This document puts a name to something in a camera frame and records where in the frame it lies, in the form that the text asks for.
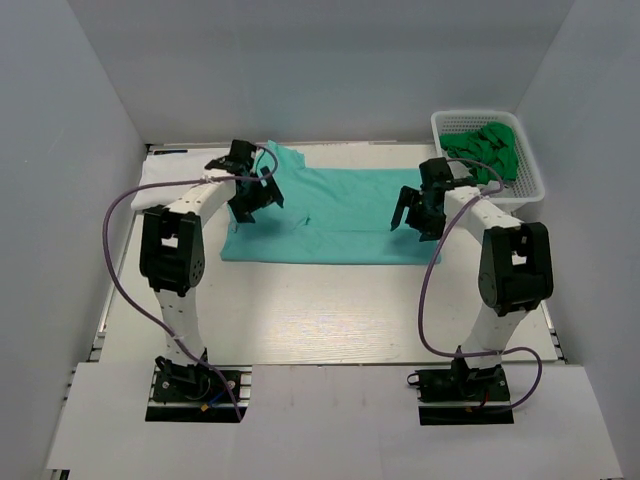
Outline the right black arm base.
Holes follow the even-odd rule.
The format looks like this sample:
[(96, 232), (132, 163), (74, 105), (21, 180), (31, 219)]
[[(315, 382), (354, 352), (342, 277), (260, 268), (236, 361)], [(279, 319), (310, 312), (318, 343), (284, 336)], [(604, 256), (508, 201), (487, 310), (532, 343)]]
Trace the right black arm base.
[(511, 400), (499, 351), (456, 352), (447, 368), (425, 368), (407, 376), (420, 403), (429, 407), (482, 408)]

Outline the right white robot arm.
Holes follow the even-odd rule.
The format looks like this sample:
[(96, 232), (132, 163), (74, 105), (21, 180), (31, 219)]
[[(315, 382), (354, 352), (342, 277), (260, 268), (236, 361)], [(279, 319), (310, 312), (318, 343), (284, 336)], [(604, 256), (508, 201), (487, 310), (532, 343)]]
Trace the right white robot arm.
[[(403, 217), (416, 220), (422, 238), (436, 247), (427, 264), (418, 303), (418, 335), (434, 355), (463, 359), (467, 364), (451, 374), (453, 390), (472, 399), (484, 391), (484, 369), (501, 363), (504, 355), (519, 352), (507, 347), (513, 333), (529, 312), (553, 293), (549, 233), (540, 222), (526, 223), (501, 210), (486, 192), (462, 186), (431, 194), (404, 186), (392, 216), (396, 229)], [(447, 352), (432, 346), (424, 330), (427, 289), (436, 260), (456, 227), (464, 228), (481, 246), (477, 286), (481, 309), (466, 340)]]

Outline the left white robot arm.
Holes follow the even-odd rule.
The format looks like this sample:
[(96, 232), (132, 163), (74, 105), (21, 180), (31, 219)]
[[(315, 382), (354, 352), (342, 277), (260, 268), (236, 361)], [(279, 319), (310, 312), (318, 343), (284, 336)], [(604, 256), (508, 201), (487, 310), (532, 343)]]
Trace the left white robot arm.
[(188, 398), (205, 396), (212, 378), (196, 365), (207, 359), (196, 308), (196, 287), (206, 267), (203, 229), (223, 207), (231, 209), (236, 222), (253, 223), (253, 213), (271, 204), (283, 207), (284, 196), (273, 173), (264, 167), (240, 180), (212, 170), (204, 183), (178, 199), (144, 211), (140, 272), (154, 291), (162, 322), (169, 329), (164, 358), (185, 366), (176, 384)]

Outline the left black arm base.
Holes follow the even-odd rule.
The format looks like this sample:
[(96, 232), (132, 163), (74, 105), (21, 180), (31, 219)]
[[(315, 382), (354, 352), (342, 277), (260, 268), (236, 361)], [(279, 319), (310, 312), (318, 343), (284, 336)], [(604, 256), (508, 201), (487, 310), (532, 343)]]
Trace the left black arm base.
[(213, 370), (200, 364), (181, 366), (165, 357), (155, 359), (155, 380), (151, 399), (158, 403), (230, 402), (228, 390), (239, 399), (240, 370), (222, 370), (223, 381)]

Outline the teal t-shirt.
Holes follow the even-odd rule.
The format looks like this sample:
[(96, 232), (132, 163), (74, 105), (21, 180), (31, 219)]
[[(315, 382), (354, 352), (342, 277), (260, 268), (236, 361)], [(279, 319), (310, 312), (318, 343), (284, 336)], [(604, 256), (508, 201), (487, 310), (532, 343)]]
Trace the teal t-shirt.
[(420, 184), (417, 169), (311, 168), (305, 156), (269, 142), (284, 205), (232, 221), (220, 257), (227, 262), (324, 265), (426, 265), (436, 242), (390, 228), (402, 187)]

